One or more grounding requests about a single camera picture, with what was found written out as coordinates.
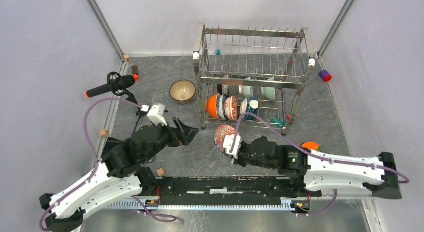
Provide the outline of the red white patterned bowl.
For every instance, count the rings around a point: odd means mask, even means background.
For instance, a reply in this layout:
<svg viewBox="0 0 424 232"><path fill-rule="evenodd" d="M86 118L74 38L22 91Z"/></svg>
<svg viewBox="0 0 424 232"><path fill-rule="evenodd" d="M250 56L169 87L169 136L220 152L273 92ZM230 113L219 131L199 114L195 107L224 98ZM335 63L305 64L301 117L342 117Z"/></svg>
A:
<svg viewBox="0 0 424 232"><path fill-rule="evenodd" d="M216 130L214 134L214 144L215 147L222 153L225 153L225 148L223 143L227 135L233 135L236 132L236 129L230 125L222 124Z"/></svg>

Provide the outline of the brown beige bowl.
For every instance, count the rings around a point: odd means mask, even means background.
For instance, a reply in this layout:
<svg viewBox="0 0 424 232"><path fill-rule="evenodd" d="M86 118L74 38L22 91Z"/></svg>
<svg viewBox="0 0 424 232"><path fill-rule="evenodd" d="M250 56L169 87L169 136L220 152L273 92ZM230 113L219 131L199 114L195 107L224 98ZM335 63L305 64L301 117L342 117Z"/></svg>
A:
<svg viewBox="0 0 424 232"><path fill-rule="evenodd" d="M169 94L176 103L188 104L196 96L196 86L190 80L178 80L170 87Z"/></svg>

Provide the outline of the steel dish rack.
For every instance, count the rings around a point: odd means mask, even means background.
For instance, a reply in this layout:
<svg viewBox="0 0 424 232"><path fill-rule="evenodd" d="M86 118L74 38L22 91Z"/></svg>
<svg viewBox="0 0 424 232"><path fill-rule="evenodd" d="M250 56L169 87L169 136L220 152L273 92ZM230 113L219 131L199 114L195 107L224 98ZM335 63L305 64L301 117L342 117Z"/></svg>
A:
<svg viewBox="0 0 424 232"><path fill-rule="evenodd" d="M316 54L311 30L242 29L207 27L196 30L193 67L198 88L197 114L202 130L207 124L224 124L206 112L209 97L218 93L246 99L239 86L253 87L258 98L258 115L287 134L297 118L301 95L314 71ZM262 95L262 87L275 88L276 101ZM285 122L275 127L273 119Z"/></svg>

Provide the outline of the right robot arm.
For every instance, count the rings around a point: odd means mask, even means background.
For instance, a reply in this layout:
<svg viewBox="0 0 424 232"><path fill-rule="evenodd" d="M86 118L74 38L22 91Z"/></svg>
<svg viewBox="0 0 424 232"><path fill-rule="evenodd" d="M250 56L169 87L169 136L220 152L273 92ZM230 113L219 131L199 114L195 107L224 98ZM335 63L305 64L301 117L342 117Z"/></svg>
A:
<svg viewBox="0 0 424 232"><path fill-rule="evenodd" d="M234 134L225 136L221 147L235 165L276 170L290 178L288 188L295 196L338 190L388 200L402 198L396 163L389 152L376 157L349 157L320 152L309 143L277 145L265 136L248 144Z"/></svg>

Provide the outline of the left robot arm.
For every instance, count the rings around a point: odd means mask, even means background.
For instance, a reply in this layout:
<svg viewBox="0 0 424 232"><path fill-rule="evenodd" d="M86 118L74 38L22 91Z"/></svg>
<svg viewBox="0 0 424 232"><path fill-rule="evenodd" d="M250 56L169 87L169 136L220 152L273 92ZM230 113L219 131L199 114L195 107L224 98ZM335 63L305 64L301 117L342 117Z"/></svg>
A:
<svg viewBox="0 0 424 232"><path fill-rule="evenodd" d="M57 194L45 193L39 200L44 214L39 222L44 232L71 232L82 225L90 213L123 198L153 195L158 180L144 167L163 149L188 146L199 129L174 117L168 124L144 125L130 138L118 141L79 181Z"/></svg>

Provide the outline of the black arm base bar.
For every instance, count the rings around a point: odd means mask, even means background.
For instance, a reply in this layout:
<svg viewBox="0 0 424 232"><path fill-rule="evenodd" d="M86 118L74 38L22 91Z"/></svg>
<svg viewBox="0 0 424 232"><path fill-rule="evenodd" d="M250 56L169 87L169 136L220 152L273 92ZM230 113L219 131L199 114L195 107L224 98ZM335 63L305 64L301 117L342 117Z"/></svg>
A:
<svg viewBox="0 0 424 232"><path fill-rule="evenodd" d="M162 206L270 206L281 198L319 198L322 192L283 176L166 176L143 188L141 196L157 196Z"/></svg>

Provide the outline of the orange bowl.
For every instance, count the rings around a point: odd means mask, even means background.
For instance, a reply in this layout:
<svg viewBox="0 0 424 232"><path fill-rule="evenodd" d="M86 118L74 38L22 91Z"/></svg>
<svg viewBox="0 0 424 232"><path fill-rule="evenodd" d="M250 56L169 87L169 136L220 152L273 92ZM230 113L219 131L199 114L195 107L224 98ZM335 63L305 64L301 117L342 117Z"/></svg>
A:
<svg viewBox="0 0 424 232"><path fill-rule="evenodd" d="M206 112L213 119L218 119L218 99L220 98L219 94L214 94L206 102Z"/></svg>

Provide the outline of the teal block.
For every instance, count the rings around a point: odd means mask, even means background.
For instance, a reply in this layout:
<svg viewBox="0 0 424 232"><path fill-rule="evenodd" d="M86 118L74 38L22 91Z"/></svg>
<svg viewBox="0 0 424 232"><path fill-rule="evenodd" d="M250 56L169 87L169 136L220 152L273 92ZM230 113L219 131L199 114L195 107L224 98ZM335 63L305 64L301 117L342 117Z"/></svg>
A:
<svg viewBox="0 0 424 232"><path fill-rule="evenodd" d="M283 129L285 127L285 122L283 120L280 120L279 118L275 117L272 121L275 127Z"/></svg>

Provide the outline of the blue white patterned bowl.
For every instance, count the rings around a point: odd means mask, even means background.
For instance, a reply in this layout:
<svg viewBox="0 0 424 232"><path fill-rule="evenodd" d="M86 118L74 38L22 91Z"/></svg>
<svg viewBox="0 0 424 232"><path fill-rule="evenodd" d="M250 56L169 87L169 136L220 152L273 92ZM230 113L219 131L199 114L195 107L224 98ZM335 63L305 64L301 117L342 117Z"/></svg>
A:
<svg viewBox="0 0 424 232"><path fill-rule="evenodd" d="M218 94L217 95L217 116L220 120L226 120L226 114L225 114L225 102L227 100L227 96L226 95L221 95Z"/></svg>

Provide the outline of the wooden cube near base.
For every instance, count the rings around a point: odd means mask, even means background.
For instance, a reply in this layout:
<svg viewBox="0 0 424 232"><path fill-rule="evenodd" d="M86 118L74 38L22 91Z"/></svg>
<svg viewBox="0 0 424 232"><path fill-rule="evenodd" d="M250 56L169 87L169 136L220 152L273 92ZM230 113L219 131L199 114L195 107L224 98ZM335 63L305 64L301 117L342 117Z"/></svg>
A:
<svg viewBox="0 0 424 232"><path fill-rule="evenodd" d="M160 169L158 169L157 171L156 171L156 173L157 173L157 175L159 176L159 177L164 177L165 175L166 175L166 172L165 172L165 170L163 169L163 168L160 168Z"/></svg>

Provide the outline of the light green ribbed bowl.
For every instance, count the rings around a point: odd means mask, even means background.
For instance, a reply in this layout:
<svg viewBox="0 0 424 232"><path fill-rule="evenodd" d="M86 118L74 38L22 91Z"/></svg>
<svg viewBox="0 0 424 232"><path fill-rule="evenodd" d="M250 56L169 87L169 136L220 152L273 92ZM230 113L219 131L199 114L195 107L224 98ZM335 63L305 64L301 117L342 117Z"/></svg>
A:
<svg viewBox="0 0 424 232"><path fill-rule="evenodd" d="M249 85L239 85L238 92L240 95L243 95L245 98L251 98L254 96L254 88Z"/></svg>

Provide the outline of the light green bowl front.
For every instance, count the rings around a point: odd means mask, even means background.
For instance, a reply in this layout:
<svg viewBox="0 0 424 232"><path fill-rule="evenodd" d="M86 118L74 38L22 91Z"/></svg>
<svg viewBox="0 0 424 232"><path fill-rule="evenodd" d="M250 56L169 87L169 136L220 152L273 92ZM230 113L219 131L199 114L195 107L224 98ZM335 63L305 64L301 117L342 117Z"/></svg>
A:
<svg viewBox="0 0 424 232"><path fill-rule="evenodd" d="M274 87L262 87L261 88L261 93L269 101L276 101L277 100L277 96L276 96L276 91L275 90L276 89Z"/></svg>

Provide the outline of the black microphone on tripod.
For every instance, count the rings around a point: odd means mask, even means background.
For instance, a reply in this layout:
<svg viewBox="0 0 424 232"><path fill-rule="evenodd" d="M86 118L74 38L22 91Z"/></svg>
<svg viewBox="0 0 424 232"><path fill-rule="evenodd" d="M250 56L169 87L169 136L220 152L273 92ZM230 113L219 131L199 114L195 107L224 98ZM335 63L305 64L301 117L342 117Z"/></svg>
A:
<svg viewBox="0 0 424 232"><path fill-rule="evenodd" d="M127 101L140 105L134 94L129 91L129 88L138 80L139 76L137 72L133 75L120 75L112 71L107 75L106 84L87 90L85 96L87 98L93 98L111 92L117 97L127 96Z"/></svg>

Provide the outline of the purple red block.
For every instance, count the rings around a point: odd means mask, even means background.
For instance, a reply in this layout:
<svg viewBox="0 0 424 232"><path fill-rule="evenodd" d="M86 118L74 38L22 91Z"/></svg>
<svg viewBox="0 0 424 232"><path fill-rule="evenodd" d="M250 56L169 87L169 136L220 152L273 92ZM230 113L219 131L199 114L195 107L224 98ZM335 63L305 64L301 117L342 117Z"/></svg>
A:
<svg viewBox="0 0 424 232"><path fill-rule="evenodd" d="M324 82L327 83L332 79L332 75L327 71L327 70L321 70L318 73L318 76L320 77L320 79Z"/></svg>

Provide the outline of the wooden cube left rail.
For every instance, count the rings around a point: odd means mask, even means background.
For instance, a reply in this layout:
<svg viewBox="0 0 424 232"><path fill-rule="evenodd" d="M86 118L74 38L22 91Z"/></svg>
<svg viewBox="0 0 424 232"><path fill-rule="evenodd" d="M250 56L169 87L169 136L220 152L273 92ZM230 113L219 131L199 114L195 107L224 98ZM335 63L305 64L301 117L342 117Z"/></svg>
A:
<svg viewBox="0 0 424 232"><path fill-rule="evenodd" d="M101 137L101 138L108 138L109 137L109 131L107 130L107 129L101 129L100 131L99 131L99 136Z"/></svg>

